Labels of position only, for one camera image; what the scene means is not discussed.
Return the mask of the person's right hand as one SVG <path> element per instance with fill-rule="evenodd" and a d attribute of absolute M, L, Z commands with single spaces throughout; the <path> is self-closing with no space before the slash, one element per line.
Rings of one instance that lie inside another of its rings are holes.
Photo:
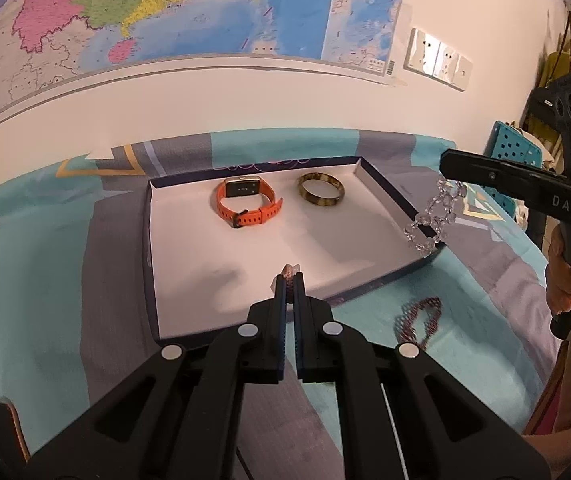
<path fill-rule="evenodd" d="M 563 259 L 564 240 L 557 226 L 551 235 L 546 269 L 547 305 L 554 315 L 571 310 L 571 266 Z"/>

